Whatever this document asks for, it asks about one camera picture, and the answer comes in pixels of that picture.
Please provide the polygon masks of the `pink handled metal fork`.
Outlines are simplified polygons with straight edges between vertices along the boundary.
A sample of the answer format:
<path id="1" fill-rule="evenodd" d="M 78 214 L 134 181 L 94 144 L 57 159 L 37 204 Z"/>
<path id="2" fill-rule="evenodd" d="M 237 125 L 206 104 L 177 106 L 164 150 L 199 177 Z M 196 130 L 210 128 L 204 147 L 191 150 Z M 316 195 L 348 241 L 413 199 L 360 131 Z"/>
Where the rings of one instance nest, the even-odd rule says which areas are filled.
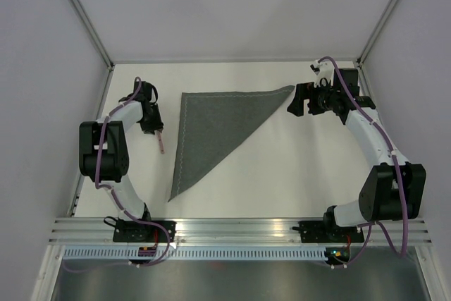
<path id="1" fill-rule="evenodd" d="M 159 145 L 159 151 L 161 154 L 165 154 L 165 148 L 164 148 L 164 144 L 163 144 L 163 138 L 162 138 L 162 130 L 157 130 L 155 132 L 155 135 L 157 137 L 158 140 L 158 145 Z"/>

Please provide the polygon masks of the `grey cloth napkin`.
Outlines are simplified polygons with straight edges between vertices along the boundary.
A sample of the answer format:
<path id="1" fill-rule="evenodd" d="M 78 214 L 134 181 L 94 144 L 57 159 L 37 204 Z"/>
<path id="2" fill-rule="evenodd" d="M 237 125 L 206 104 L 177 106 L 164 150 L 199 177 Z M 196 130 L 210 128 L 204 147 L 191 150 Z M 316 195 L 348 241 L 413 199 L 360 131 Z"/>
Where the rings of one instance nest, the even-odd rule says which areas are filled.
<path id="1" fill-rule="evenodd" d="M 294 91 L 198 92 L 181 95 L 169 200 L 198 183 L 264 124 Z"/>

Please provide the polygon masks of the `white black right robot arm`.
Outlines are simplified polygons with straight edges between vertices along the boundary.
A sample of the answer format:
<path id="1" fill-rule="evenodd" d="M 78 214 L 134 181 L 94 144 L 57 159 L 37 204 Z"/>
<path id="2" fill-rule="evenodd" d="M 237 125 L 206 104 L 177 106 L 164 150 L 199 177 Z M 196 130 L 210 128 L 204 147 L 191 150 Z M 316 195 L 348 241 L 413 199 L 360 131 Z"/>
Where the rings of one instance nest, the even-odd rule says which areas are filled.
<path id="1" fill-rule="evenodd" d="M 347 227 L 417 218 L 426 169 L 396 150 L 381 126 L 373 100 L 360 94 L 357 70 L 336 70 L 330 63 L 311 65 L 311 69 L 316 80 L 296 86 L 288 112 L 295 116 L 333 112 L 353 134 L 371 168 L 355 201 L 327 209 L 321 224 L 323 236 L 337 241 Z"/>

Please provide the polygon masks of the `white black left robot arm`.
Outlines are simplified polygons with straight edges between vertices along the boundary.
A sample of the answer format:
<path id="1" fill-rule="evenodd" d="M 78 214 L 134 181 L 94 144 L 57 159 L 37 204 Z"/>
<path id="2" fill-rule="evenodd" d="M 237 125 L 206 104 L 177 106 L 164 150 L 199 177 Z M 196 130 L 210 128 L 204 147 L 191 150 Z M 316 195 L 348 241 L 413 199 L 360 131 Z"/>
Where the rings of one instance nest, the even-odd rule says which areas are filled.
<path id="1" fill-rule="evenodd" d="M 135 78 L 133 91 L 119 99 L 118 106 L 95 121 L 79 127 L 79 169 L 96 189 L 103 190 L 119 215 L 131 220 L 129 233 L 137 241 L 148 241 L 154 225 L 147 204 L 138 196 L 128 175 L 130 155 L 126 133 L 138 124 L 142 133 L 154 135 L 164 153 L 163 121 L 159 94 L 150 82 Z"/>

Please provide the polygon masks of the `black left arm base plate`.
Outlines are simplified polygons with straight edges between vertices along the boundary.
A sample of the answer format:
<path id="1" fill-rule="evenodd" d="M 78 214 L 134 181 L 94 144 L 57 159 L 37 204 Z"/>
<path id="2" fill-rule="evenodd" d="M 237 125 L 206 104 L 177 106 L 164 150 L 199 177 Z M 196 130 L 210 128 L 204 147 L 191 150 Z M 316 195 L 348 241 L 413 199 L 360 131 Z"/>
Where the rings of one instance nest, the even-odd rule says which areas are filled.
<path id="1" fill-rule="evenodd" d="M 112 228 L 113 242 L 128 242 L 128 243 L 144 243 L 144 242 L 157 242 L 167 243 L 174 241 L 176 234 L 176 222 L 169 220 L 156 220 L 154 223 L 157 226 L 146 226 L 134 221 L 126 221 L 112 216 L 104 218 L 103 222 Z"/>

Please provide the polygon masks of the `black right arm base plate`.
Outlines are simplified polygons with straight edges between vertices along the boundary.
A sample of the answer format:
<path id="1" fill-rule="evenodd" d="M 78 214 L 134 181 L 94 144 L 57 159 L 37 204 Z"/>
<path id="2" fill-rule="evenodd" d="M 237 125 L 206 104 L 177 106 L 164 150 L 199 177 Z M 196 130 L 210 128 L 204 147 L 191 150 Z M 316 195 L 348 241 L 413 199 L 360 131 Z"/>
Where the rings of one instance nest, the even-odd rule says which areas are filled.
<path id="1" fill-rule="evenodd" d="M 363 243 L 364 235 L 356 227 L 327 226 L 323 221 L 299 221 L 291 228 L 299 233 L 303 244 Z"/>

